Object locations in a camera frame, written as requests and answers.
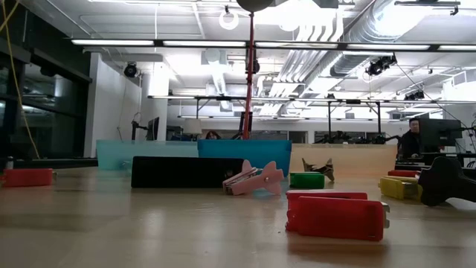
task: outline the pink clothespin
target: pink clothespin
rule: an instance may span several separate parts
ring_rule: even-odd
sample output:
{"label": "pink clothespin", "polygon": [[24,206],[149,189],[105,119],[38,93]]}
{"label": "pink clothespin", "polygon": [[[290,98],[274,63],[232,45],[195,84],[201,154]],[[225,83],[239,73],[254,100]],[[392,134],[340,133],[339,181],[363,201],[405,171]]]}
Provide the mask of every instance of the pink clothespin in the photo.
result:
{"label": "pink clothespin", "polygon": [[223,182],[223,190],[226,194],[249,194],[252,191],[265,188],[273,194],[281,194],[281,180],[283,171],[276,168],[276,162],[269,162],[263,168],[260,175],[258,168],[252,167],[248,160],[243,162],[242,172]]}

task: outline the desk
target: desk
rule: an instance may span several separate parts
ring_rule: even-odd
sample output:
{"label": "desk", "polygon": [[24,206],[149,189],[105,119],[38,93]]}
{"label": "desk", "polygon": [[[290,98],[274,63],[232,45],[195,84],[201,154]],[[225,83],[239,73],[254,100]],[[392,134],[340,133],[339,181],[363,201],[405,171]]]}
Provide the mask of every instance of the desk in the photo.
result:
{"label": "desk", "polygon": [[425,165],[433,164],[434,159],[440,156],[457,158],[462,167],[464,167],[464,159],[476,159],[476,153],[422,153],[422,155]]}
{"label": "desk", "polygon": [[288,234],[284,195],[131,191],[129,185],[123,173],[90,167],[58,170],[53,187],[1,189],[1,266],[476,266],[475,204],[404,204],[381,197],[376,179],[337,177],[333,187],[389,203],[390,229],[380,243]]}

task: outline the yellow block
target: yellow block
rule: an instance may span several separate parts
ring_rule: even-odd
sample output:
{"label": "yellow block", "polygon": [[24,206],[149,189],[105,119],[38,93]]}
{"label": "yellow block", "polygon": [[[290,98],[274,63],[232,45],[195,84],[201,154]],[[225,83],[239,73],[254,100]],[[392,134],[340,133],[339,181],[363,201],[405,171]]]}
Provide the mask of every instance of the yellow block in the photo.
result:
{"label": "yellow block", "polygon": [[422,196],[422,186],[418,185],[415,178],[389,177],[380,179],[380,191],[386,197],[393,197],[398,200],[420,200]]}

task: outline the person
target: person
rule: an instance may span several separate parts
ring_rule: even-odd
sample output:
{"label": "person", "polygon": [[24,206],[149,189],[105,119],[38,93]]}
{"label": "person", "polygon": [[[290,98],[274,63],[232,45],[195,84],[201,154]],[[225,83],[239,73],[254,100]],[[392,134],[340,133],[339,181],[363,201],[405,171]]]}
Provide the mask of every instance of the person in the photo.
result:
{"label": "person", "polygon": [[399,148],[404,159],[420,157],[420,136],[418,118],[410,119],[410,130],[400,139]]}
{"label": "person", "polygon": [[218,133],[216,133],[215,131],[211,130],[207,133],[207,137],[206,139],[221,139],[222,137],[220,137],[220,135],[218,135]]}

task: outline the red plastic case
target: red plastic case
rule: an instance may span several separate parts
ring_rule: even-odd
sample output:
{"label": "red plastic case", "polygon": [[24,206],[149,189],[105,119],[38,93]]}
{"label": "red plastic case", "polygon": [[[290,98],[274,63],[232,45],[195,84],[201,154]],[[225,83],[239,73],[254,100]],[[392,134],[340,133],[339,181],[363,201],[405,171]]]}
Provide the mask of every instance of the red plastic case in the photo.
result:
{"label": "red plastic case", "polygon": [[415,170],[392,170],[388,171],[388,176],[404,176],[408,178],[414,178],[419,175],[419,171]]}
{"label": "red plastic case", "polygon": [[356,192],[339,192],[330,190],[290,190],[286,192],[288,198],[288,222],[286,223],[286,230],[296,232],[297,226],[295,222],[295,215],[298,211],[300,197],[327,197],[327,198],[342,198],[352,200],[367,200],[366,193]]}
{"label": "red plastic case", "polygon": [[385,211],[377,201],[299,197],[295,225],[300,235],[380,241]]}
{"label": "red plastic case", "polygon": [[2,187],[46,186],[53,183],[53,170],[50,168],[4,170],[0,176]]}

